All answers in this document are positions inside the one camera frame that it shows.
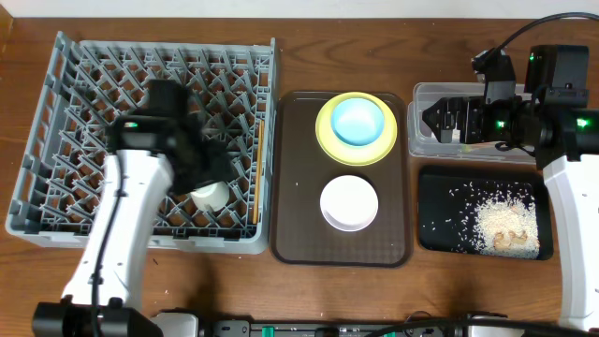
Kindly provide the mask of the pink bowl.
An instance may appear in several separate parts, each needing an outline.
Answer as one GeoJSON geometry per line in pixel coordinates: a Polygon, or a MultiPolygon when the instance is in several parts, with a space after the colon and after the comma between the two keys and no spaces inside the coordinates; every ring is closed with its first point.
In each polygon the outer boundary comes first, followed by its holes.
{"type": "Polygon", "coordinates": [[[368,181],[355,175],[343,175],[325,185],[319,206],[330,226],[343,232],[357,232],[373,222],[379,199],[368,181]]]}

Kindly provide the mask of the wooden chopstick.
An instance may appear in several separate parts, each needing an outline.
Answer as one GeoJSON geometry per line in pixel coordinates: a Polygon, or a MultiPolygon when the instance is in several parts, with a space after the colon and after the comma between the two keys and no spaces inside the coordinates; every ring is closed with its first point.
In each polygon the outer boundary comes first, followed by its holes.
{"type": "Polygon", "coordinates": [[[262,153],[264,142],[265,121],[261,121],[258,126],[258,146],[256,152],[256,183],[255,183],[255,198],[253,208],[253,224],[257,225],[259,218],[259,199],[260,199],[260,183],[262,175],[262,153]]]}

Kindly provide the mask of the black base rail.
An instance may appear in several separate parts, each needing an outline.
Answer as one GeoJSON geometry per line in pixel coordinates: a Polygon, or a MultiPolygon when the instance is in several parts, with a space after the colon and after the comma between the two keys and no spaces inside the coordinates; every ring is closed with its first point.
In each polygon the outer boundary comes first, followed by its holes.
{"type": "Polygon", "coordinates": [[[189,312],[167,311],[151,321],[165,336],[194,337],[421,337],[421,336],[596,336],[597,328],[579,330],[555,324],[510,320],[504,315],[460,318],[425,316],[416,312],[391,324],[356,322],[252,322],[231,319],[206,322],[189,312]]]}

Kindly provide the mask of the grey plastic dish rack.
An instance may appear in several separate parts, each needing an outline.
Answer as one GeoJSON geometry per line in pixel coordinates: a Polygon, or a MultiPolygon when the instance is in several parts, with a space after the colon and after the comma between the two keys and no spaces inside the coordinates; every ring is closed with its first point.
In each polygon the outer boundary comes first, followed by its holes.
{"type": "Polygon", "coordinates": [[[153,248],[262,253],[268,245],[279,53],[266,46],[75,42],[59,34],[37,103],[5,227],[43,247],[82,248],[99,203],[105,129],[143,107],[152,80],[191,93],[208,139],[226,145],[235,178],[218,212],[187,196],[166,197],[153,221],[153,248]],[[258,126],[265,121],[259,218],[253,224],[258,126]]]}

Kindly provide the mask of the clear plastic bin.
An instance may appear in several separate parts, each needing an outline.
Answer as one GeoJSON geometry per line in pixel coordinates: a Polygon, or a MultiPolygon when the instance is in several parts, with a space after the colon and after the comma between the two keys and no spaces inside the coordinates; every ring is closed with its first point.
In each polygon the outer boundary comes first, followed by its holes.
{"type": "Polygon", "coordinates": [[[476,96],[484,94],[485,85],[475,82],[421,82],[413,90],[408,105],[409,153],[417,157],[468,160],[476,162],[505,162],[533,165],[535,160],[522,150],[500,152],[493,143],[460,143],[460,132],[454,130],[451,143],[440,143],[422,121],[423,110],[443,97],[476,96]]]}

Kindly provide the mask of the spilled rice pile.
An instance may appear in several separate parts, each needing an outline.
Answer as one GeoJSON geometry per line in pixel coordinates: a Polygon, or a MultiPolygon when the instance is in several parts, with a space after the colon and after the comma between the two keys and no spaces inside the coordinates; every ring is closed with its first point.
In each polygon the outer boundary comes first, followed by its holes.
{"type": "Polygon", "coordinates": [[[449,253],[536,259],[539,225],[528,183],[457,180],[422,201],[419,240],[449,253]]]}

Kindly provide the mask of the brown serving tray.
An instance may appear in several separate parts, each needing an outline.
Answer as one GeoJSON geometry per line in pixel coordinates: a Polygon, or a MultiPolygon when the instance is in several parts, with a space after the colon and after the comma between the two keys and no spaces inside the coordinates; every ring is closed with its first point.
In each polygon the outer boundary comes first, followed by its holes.
{"type": "Polygon", "coordinates": [[[398,138],[381,161],[350,167],[330,158],[315,135],[317,113],[333,96],[332,92],[297,91],[279,102],[271,251],[280,261],[296,265],[400,267],[413,253],[406,106],[394,94],[378,94],[396,118],[398,138]],[[368,181],[379,199],[373,222],[357,232],[331,226],[319,206],[325,185],[346,174],[368,181]]]}

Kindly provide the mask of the black tray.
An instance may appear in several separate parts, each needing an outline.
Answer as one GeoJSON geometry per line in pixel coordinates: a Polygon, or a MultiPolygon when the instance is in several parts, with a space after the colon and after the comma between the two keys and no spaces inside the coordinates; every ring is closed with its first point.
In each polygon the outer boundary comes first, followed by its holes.
{"type": "Polygon", "coordinates": [[[440,252],[548,260],[548,191],[532,172],[427,166],[418,177],[418,240],[440,252]]]}

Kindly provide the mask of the white plastic cup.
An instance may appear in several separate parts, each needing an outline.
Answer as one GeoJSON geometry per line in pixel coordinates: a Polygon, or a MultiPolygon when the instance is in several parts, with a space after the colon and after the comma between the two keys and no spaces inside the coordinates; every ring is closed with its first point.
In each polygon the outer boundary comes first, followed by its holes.
{"type": "Polygon", "coordinates": [[[189,196],[200,211],[218,212],[227,205],[229,190],[225,182],[217,182],[200,187],[189,196]]]}

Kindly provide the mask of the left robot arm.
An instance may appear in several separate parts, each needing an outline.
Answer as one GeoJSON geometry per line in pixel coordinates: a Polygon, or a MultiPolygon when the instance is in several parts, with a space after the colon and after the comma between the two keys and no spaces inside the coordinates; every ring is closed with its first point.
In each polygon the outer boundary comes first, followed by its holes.
{"type": "Polygon", "coordinates": [[[195,314],[141,313],[152,222],[168,194],[185,195],[234,178],[226,145],[206,139],[188,109],[190,91],[149,83],[146,107],[107,128],[104,187],[80,263],[58,302],[41,302],[36,336],[200,336],[195,314]]]}

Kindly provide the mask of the light blue bowl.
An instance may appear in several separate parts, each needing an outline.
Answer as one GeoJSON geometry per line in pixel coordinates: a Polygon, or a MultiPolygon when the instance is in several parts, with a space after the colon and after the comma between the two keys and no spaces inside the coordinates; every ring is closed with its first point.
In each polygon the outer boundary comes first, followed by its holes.
{"type": "Polygon", "coordinates": [[[384,113],[371,100],[348,98],[336,105],[331,115],[331,128],[336,137],[352,146],[366,146],[383,133],[384,113]]]}

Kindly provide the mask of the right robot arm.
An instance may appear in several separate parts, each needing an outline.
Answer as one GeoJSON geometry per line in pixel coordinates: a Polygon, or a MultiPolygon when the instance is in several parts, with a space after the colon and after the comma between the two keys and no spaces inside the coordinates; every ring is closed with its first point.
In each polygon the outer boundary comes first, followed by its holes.
{"type": "Polygon", "coordinates": [[[455,130],[460,142],[533,148],[558,229],[562,313],[567,328],[598,330],[598,112],[588,109],[589,49],[538,45],[531,49],[524,90],[516,95],[509,56],[499,49],[473,60],[485,78],[482,96],[443,97],[422,113],[441,143],[455,130]]]}

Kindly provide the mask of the yellow plate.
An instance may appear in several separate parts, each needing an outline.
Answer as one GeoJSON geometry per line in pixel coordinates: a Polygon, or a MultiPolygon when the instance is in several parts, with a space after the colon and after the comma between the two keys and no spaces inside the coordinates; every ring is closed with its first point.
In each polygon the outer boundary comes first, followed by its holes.
{"type": "Polygon", "coordinates": [[[335,161],[348,166],[368,166],[383,159],[392,150],[397,136],[398,124],[390,106],[381,98],[362,92],[336,95],[320,109],[315,121],[315,135],[322,150],[335,161]],[[375,103],[384,113],[382,135],[366,146],[352,146],[339,140],[331,128],[334,107],[348,98],[366,98],[375,103]]]}

